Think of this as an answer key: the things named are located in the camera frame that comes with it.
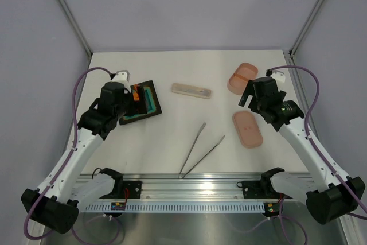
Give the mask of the pink lunch box base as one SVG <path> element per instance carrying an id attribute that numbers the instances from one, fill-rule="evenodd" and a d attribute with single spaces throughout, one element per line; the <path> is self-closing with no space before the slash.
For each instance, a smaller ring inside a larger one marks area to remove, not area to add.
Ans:
<path id="1" fill-rule="evenodd" d="M 254 80 L 258 68 L 250 63 L 241 63 L 227 82 L 227 88 L 236 95 L 242 95 L 247 83 Z"/>

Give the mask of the orange chicken drumstick toy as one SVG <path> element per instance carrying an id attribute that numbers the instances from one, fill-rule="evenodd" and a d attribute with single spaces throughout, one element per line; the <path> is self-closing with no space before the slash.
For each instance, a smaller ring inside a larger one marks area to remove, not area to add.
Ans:
<path id="1" fill-rule="evenodd" d="M 132 88 L 132 95 L 133 95 L 133 99 L 134 99 L 135 102 L 140 101 L 139 88 L 140 88 L 140 86 L 137 85 L 137 84 L 133 85 L 133 88 Z"/>

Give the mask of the metal tongs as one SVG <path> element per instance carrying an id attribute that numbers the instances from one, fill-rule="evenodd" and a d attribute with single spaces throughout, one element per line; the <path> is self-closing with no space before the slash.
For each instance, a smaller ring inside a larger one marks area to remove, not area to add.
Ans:
<path id="1" fill-rule="evenodd" d="M 225 134 L 216 137 L 216 139 L 210 138 L 210 131 L 205 130 L 205 128 L 206 123 L 204 122 L 194 135 L 193 142 L 189 146 L 188 152 L 184 156 L 182 164 L 178 170 L 178 178 L 180 180 L 187 177 L 189 173 L 208 158 L 226 138 Z"/>

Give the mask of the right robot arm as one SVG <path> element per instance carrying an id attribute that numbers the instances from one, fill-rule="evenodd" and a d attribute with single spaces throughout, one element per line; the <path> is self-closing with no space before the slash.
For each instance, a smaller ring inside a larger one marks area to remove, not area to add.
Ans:
<path id="1" fill-rule="evenodd" d="M 295 150 L 312 178 L 312 183 L 275 168 L 264 172 L 260 190 L 273 197 L 282 193 L 303 203 L 319 224 L 326 224 L 355 211 L 365 191 L 360 177 L 352 178 L 342 169 L 312 133 L 303 111 L 286 93 L 278 89 L 276 80 L 266 76 L 250 80 L 239 106 L 261 115 Z"/>

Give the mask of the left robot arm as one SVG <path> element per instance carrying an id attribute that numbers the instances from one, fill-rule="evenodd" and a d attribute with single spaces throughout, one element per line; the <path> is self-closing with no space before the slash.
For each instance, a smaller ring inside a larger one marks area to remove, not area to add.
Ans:
<path id="1" fill-rule="evenodd" d="M 72 147 L 40 185 L 25 189 L 21 202 L 32 220 L 60 234 L 68 232 L 78 215 L 96 200 L 125 198 L 129 194 L 123 174 L 104 168 L 86 184 L 75 188 L 75 182 L 92 154 L 106 140 L 121 118 L 137 114 L 134 94 L 126 81 L 109 81 L 100 96 L 82 114 L 76 124 Z"/>

